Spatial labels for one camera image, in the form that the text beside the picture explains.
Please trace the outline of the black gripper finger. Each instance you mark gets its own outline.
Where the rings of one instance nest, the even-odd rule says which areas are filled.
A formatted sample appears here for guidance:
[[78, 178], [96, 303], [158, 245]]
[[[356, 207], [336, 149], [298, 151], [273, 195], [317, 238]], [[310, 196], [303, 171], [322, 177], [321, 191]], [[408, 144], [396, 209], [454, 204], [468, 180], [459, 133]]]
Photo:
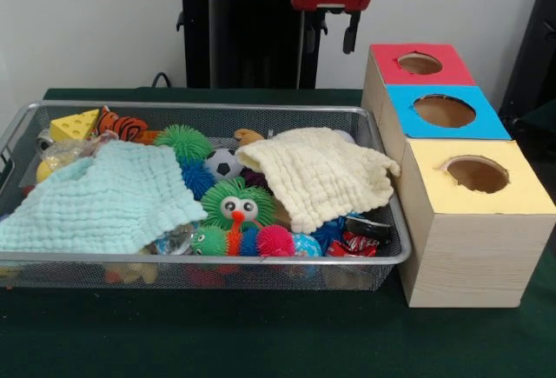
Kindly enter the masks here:
[[325, 11], [306, 12], [306, 52], [314, 53], [319, 49], [321, 33], [327, 34]]
[[348, 12], [350, 19], [348, 27], [345, 30], [342, 50], [346, 55], [355, 51], [357, 31], [361, 20], [361, 13], [359, 11]]

